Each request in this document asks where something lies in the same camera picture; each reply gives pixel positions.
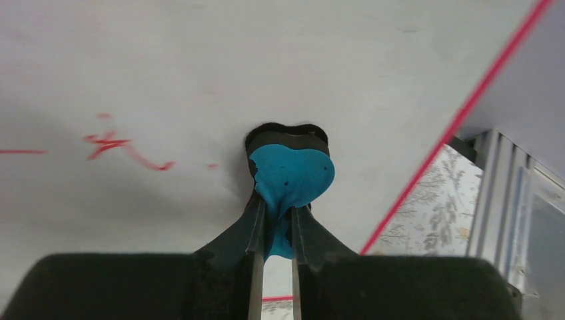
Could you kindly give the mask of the pink framed whiteboard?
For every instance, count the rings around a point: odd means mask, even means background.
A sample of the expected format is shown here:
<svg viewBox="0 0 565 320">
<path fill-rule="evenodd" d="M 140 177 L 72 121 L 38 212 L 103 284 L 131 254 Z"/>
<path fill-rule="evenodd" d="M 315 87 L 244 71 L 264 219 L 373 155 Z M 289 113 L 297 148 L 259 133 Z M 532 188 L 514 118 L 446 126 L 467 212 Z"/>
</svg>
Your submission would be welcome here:
<svg viewBox="0 0 565 320">
<path fill-rule="evenodd" d="M 59 252 L 194 251 L 246 134 L 312 123 L 361 251 L 538 1 L 2 1 L 1 304 Z"/>
</svg>

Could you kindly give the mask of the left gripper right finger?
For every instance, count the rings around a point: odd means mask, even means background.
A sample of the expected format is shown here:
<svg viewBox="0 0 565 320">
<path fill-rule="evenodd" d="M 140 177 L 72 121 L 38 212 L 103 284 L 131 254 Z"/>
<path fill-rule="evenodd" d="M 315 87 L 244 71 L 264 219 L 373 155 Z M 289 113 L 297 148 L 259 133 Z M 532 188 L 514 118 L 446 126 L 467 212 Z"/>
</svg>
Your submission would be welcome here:
<svg viewBox="0 0 565 320">
<path fill-rule="evenodd" d="M 519 319 L 508 284 L 468 257 L 359 255 L 290 210 L 297 319 Z"/>
</svg>

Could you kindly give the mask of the blue whiteboard eraser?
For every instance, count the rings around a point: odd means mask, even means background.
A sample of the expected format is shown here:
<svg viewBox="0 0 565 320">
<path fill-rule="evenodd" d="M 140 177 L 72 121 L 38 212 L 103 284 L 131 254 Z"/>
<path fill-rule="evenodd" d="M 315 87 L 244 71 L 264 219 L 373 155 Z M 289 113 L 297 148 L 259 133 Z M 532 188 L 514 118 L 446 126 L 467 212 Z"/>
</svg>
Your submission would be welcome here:
<svg viewBox="0 0 565 320">
<path fill-rule="evenodd" d="M 328 136 L 313 124 L 265 123 L 245 137 L 254 192 L 266 203 L 266 256 L 292 259 L 292 208 L 310 206 L 332 184 Z"/>
</svg>

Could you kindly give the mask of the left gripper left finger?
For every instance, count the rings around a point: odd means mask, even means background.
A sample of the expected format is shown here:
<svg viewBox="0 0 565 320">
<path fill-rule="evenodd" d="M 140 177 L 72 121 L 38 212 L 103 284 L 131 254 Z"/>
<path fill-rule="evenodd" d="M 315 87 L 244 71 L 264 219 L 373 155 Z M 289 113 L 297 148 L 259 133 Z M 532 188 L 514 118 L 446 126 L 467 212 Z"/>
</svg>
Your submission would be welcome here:
<svg viewBox="0 0 565 320">
<path fill-rule="evenodd" d="M 2 319 L 257 319 L 265 202 L 194 253 L 58 253 L 36 262 Z"/>
</svg>

